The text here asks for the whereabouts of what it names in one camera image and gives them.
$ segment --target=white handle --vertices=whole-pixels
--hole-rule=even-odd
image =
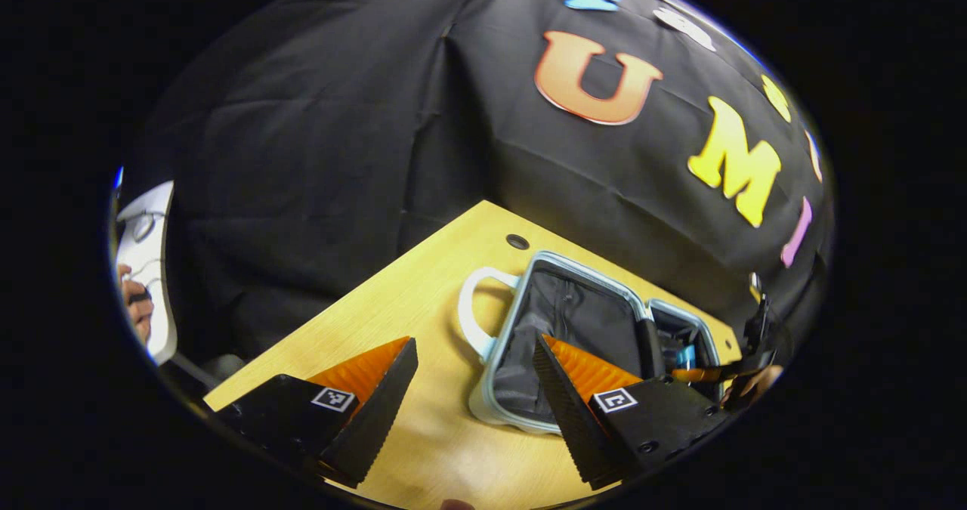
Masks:
[[[467,342],[477,352],[477,355],[480,355],[481,363],[486,363],[487,358],[490,357],[490,351],[493,349],[493,343],[497,340],[492,335],[486,334],[484,329],[477,325],[477,320],[474,319],[474,290],[477,289],[480,282],[487,278],[498,280],[511,289],[517,289],[517,284],[521,282],[521,279],[517,276],[511,276],[496,268],[484,267],[472,273],[463,283],[463,289],[460,289],[460,298],[456,306],[460,330],[463,331],[463,337],[467,338]]]

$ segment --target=wooden table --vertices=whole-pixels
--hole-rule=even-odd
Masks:
[[[508,234],[523,236],[531,247],[511,247]],[[443,499],[465,500],[479,510],[519,510],[591,496],[562,438],[487,425],[467,407],[484,367],[456,321],[460,286],[483,266],[521,275],[541,249],[625,283],[642,300],[660,298],[694,311],[711,329],[721,361],[740,358],[738,345],[725,345],[726,340],[734,344],[735,334],[721,321],[538,225],[481,202],[255,358],[208,393],[205,402],[220,410],[277,373],[307,379],[411,335],[417,338],[420,366],[386,444],[358,489],[332,485],[393,506],[431,510],[438,510]],[[507,287],[484,280],[474,294],[480,326],[497,335],[511,300]]]

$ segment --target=orange letter u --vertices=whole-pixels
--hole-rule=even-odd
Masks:
[[[659,69],[642,59],[618,53],[615,58],[625,65],[618,88],[610,99],[598,99],[581,88],[581,77],[591,56],[604,54],[604,46],[567,32],[548,31],[545,38],[547,50],[534,74],[538,90],[561,110],[594,123],[624,125],[635,121],[652,81],[663,77]]]

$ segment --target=screw hole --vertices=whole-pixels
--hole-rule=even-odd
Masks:
[[[517,249],[528,249],[531,247],[530,242],[528,242],[523,236],[518,236],[517,234],[508,234],[507,243]]]
[[[655,440],[649,440],[638,446],[639,453],[652,453],[653,451],[659,449],[659,444]]]

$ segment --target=orange ridged pad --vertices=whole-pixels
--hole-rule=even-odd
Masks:
[[[390,369],[390,365],[400,355],[400,351],[410,340],[408,335],[398,338],[387,344],[380,345],[379,348],[364,351],[352,359],[345,360],[339,365],[325,369],[317,375],[312,376],[307,382],[325,385],[341,391],[349,391],[359,399],[359,406],[352,415],[356,415],[363,408],[363,404],[372,396],[373,391],[383,376]]]
[[[594,393],[604,393],[604,391],[628,387],[644,381],[583,349],[565,344],[549,335],[542,335],[542,337],[550,346],[550,351],[554,352],[557,362],[567,373],[567,377],[570,377],[570,382],[573,383],[574,389],[584,403],[588,403]]]

